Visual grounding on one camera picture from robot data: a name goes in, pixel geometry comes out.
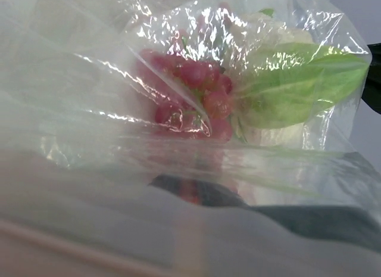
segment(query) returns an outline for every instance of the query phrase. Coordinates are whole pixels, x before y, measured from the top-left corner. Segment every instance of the clear plastic bag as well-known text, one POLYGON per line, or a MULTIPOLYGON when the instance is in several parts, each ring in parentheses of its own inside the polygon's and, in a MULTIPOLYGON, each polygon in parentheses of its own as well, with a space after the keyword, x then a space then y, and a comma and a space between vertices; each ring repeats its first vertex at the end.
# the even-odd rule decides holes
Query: clear plastic bag
POLYGON ((77 0, 40 0, 28 26, 3 16, 20 30, 0 69, 6 148, 124 193, 166 173, 248 204, 346 204, 378 218, 380 175, 337 126, 352 123, 370 62, 342 13, 325 0, 164 6, 122 23, 77 0))

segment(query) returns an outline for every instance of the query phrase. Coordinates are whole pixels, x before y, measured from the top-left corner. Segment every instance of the dark fabric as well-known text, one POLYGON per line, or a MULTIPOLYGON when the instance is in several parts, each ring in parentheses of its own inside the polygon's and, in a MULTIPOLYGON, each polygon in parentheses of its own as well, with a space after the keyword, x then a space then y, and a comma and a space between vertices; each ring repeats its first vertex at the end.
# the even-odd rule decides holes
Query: dark fabric
POLYGON ((229 189, 201 180, 161 175, 151 186, 180 196, 183 183, 195 184, 198 204, 208 207, 239 207, 271 218, 294 234, 357 245, 381 254, 381 227, 366 212, 352 207, 249 207, 229 189))
POLYGON ((381 43, 369 45, 373 59, 366 80, 363 100, 381 114, 381 43))

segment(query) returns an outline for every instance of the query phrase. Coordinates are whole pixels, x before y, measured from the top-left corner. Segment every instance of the white surface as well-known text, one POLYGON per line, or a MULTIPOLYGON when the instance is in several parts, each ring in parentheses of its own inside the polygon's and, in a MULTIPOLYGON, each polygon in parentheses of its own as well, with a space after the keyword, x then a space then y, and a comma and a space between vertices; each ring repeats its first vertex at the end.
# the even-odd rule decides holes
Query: white surface
MULTIPOLYGON (((381 0, 331 0, 351 19, 367 44, 381 42, 381 0)), ((381 115, 364 101, 358 109, 351 143, 381 172, 381 115)))

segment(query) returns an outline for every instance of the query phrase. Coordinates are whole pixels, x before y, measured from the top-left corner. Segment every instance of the wrinkled plastic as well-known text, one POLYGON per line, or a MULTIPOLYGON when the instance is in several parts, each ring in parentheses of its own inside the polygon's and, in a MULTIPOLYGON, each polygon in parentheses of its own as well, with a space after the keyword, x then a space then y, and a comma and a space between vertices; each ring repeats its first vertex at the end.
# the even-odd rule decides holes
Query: wrinkled plastic
POLYGON ((10 165, 18 162, 18 167, 9 167, 0 161, 1 217, 18 223, 2 220, 0 224, 2 240, 5 235, 14 241, 3 242, 6 254, 18 257, 18 263, 2 259, 2 270, 7 273, 19 275, 22 264, 22 275, 36 272, 41 276, 43 272, 51 276, 65 262, 60 270, 63 276, 86 276, 92 268, 89 260, 96 266, 89 276, 109 276, 102 275, 102 266, 122 276, 134 276, 138 269, 145 276, 178 276, 183 272, 208 276, 240 272, 241 276, 251 276, 256 270, 269 274, 276 270, 282 276, 319 277, 323 273, 344 277, 348 272, 377 276, 380 271, 379 255, 366 249, 377 248, 379 228, 359 210, 307 207, 302 209, 310 212, 306 215, 299 212, 300 208, 287 207, 258 208, 261 214, 241 208, 210 210, 184 203, 153 187, 134 187, 134 180, 126 177, 111 183, 99 173, 68 173, 32 155, 1 154, 7 154, 10 165), (287 231, 266 217, 278 210, 291 211, 291 217, 281 215, 289 223, 304 217, 301 223, 288 226, 291 231, 318 232, 306 236, 310 239, 287 231), (345 221, 350 228, 341 232, 345 221), (318 240, 321 235, 325 235, 325 241, 318 240), (27 246, 20 248, 23 242, 27 246), (74 260, 74 264, 62 256, 74 260), (80 261, 86 263, 85 268, 79 266, 80 261), (153 265, 165 270, 153 270, 153 265))
POLYGON ((145 0, 137 5, 102 0, 99 8, 89 2, 40 0, 28 24, 2 13, 2 20, 17 31, 17 40, 2 46, 4 51, 16 47, 14 55, 2 58, 0 69, 6 148, 38 153, 67 168, 67 178, 74 169, 89 171, 113 185, 121 182, 125 190, 129 183, 149 184, 165 173, 226 185, 248 204, 346 204, 378 218, 381 178, 347 143, 341 127, 352 123, 370 56, 348 19, 327 1, 192 0, 172 5, 158 0, 164 5, 150 16, 139 12, 146 10, 145 0), (126 21, 120 23, 121 17, 106 12, 114 4, 127 4, 120 8, 128 15, 126 21), (132 14, 129 7, 134 7, 132 14), (236 28, 234 34, 229 25, 236 28), (299 52, 300 45, 284 48, 287 42, 301 43, 308 51, 299 52), (200 94, 204 82, 190 88, 168 69, 157 69, 152 54, 180 59, 179 72, 187 60, 208 60, 213 70, 220 65, 219 75, 224 72, 233 80, 230 115, 221 118, 218 109, 216 118, 205 106, 205 96, 216 91, 213 87, 200 94), (316 57, 316 69, 311 70, 304 63, 316 57), (272 84, 259 76, 251 80, 255 75, 247 75, 243 62, 254 73, 272 74, 273 67, 284 67, 278 68, 286 71, 274 79, 275 90, 264 91, 284 90, 284 96, 267 98, 272 106, 278 101, 283 107, 284 120, 279 110, 268 120, 255 119, 253 105, 265 113, 262 117, 271 111, 261 95, 252 96, 251 83, 260 82, 254 91, 272 84), (293 72, 298 74, 299 64, 312 73, 304 81, 297 79, 308 72, 293 72), (331 67, 356 76, 350 82, 342 76, 327 82, 326 75, 337 74, 331 67), (295 100, 282 80, 287 73, 302 90, 295 100), (305 83, 310 86, 307 94, 305 83), (332 92, 338 85, 345 92, 332 92), (326 92, 328 99, 321 95, 326 92), (304 105, 307 111, 299 121, 288 103, 304 103, 303 95, 311 105, 304 105), (157 122, 163 104, 176 108, 174 121, 157 122), (234 138, 226 128, 216 138, 221 121, 234 138))

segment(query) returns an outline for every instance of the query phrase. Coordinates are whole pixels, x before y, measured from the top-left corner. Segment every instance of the grape bunch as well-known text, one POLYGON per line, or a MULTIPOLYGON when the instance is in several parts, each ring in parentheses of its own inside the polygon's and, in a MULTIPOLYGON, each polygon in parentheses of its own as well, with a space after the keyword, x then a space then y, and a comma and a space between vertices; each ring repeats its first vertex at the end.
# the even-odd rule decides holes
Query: grape bunch
POLYGON ((233 83, 221 73, 219 63, 185 59, 178 53, 162 54, 151 49, 141 50, 139 56, 142 60, 137 60, 136 71, 140 83, 157 104, 154 120, 161 126, 158 135, 231 140, 233 131, 227 118, 233 110, 230 97, 233 83), (184 85, 194 94, 208 114, 211 131, 196 110, 162 78, 184 85))

